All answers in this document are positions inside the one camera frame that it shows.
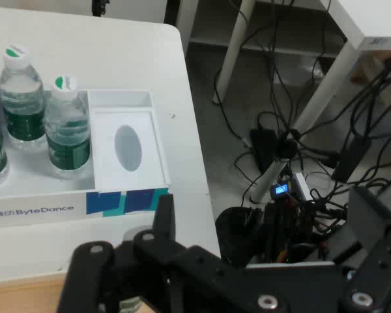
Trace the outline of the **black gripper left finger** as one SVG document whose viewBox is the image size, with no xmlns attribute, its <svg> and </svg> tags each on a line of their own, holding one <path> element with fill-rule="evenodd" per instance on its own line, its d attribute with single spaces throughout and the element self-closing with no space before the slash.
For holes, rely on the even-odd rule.
<svg viewBox="0 0 391 313">
<path fill-rule="evenodd" d="M 172 195 L 158 202 L 152 228 L 117 248 L 88 242 L 72 255 L 63 286 L 64 312 L 119 312 L 142 298 L 155 312 L 257 312 L 239 271 L 199 246 L 175 240 Z"/>
</svg>

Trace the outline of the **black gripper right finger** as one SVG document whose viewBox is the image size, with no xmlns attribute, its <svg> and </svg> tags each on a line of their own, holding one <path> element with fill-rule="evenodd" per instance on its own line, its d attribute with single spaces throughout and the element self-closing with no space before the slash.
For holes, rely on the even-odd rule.
<svg viewBox="0 0 391 313">
<path fill-rule="evenodd" d="M 391 210 L 363 187 L 349 194 L 347 226 L 367 252 L 352 275 L 339 270 L 320 289 L 320 312 L 391 312 Z"/>
</svg>

